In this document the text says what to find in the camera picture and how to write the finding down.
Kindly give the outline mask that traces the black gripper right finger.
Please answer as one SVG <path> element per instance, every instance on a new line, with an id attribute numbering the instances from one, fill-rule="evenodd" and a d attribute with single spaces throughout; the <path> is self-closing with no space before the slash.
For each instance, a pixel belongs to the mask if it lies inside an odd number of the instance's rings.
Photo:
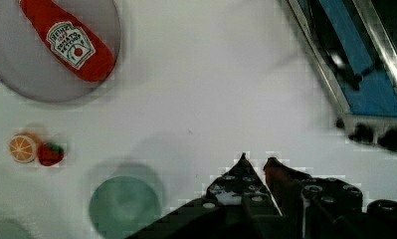
<path id="1" fill-rule="evenodd" d="M 265 181 L 298 239 L 397 239 L 397 201 L 363 207 L 363 193 L 334 177 L 313 177 L 270 157 Z"/>

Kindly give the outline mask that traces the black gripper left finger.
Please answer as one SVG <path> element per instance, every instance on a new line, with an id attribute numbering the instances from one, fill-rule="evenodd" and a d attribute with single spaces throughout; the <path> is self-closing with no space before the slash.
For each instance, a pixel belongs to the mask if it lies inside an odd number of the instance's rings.
<path id="1" fill-rule="evenodd" d="M 265 239 L 280 212 L 247 155 L 193 199 L 126 239 Z"/>

